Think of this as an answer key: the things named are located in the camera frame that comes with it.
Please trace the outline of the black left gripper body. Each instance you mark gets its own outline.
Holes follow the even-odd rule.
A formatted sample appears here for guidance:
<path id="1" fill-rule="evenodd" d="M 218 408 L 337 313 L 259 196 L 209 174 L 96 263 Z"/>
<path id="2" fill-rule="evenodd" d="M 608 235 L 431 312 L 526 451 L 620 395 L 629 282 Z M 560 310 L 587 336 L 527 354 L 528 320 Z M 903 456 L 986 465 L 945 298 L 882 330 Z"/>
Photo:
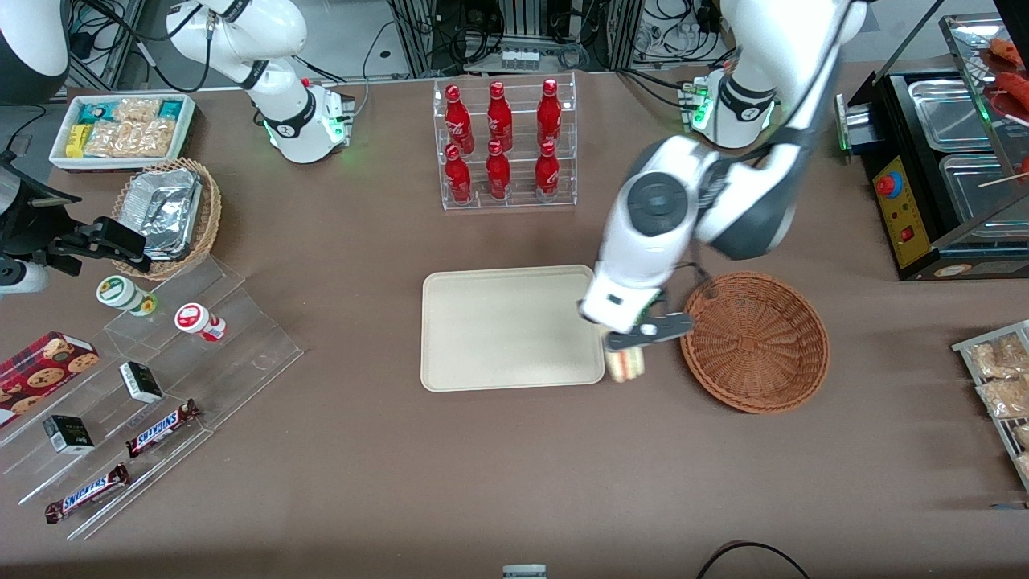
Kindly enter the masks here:
<path id="1" fill-rule="evenodd" d="M 678 339 L 686 335 L 694 326 L 694 320 L 687 313 L 669 313 L 664 316 L 646 316 L 638 325 L 632 327 L 627 334 L 610 332 L 608 335 L 625 335 L 625 345 L 641 345 L 641 330 L 658 330 L 654 343 Z"/>

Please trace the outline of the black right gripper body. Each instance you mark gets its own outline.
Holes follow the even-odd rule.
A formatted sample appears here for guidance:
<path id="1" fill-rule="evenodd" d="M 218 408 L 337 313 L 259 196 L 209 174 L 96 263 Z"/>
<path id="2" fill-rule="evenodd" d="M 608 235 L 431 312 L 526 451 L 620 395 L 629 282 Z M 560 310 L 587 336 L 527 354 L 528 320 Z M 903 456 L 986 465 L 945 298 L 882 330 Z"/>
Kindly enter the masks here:
<path id="1" fill-rule="evenodd" d="M 151 259 L 145 253 L 145 237 L 106 216 L 90 224 L 71 220 L 70 226 L 48 243 L 48 267 L 78 276 L 80 259 L 120 261 L 141 273 L 151 268 Z"/>

